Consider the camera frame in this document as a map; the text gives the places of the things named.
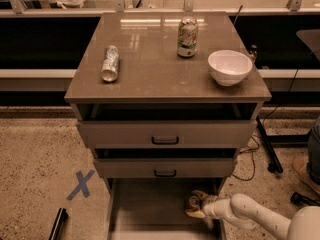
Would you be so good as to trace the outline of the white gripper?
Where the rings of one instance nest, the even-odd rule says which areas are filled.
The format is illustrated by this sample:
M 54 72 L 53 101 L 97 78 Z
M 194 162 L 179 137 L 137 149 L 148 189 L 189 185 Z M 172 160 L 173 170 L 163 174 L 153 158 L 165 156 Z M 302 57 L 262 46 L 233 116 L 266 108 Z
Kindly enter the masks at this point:
M 186 210 L 185 213 L 189 217 L 204 219 L 205 217 L 210 219 L 220 219 L 221 216 L 215 211 L 216 204 L 219 197 L 216 195 L 209 195 L 201 190 L 193 190 L 192 194 L 202 201 L 201 210 Z

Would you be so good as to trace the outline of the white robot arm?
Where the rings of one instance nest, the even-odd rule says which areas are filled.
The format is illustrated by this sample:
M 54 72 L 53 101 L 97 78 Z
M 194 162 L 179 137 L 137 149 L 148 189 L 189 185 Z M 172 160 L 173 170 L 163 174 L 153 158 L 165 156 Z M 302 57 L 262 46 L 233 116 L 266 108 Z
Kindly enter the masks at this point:
M 220 198 L 200 190 L 193 190 L 185 213 L 209 221 L 225 220 L 235 227 L 253 229 L 262 226 L 277 240 L 320 240 L 320 205 L 295 192 L 291 202 L 304 205 L 289 219 L 278 214 L 245 194 Z

